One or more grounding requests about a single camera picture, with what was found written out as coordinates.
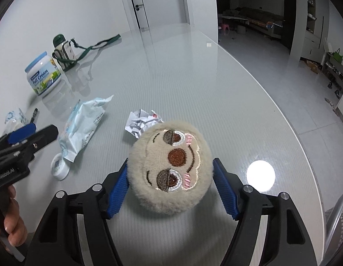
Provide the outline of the person left hand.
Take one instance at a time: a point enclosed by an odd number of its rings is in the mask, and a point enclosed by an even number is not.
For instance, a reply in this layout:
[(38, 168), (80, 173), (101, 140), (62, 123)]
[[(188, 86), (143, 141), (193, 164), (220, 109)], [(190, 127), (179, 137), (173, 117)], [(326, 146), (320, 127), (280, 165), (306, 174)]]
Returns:
[(19, 215), (19, 204), (16, 201), (16, 190), (13, 185), (8, 186), (9, 206), (4, 218), (4, 229), (9, 234), (8, 241), (11, 246), (18, 247), (27, 239), (27, 228)]

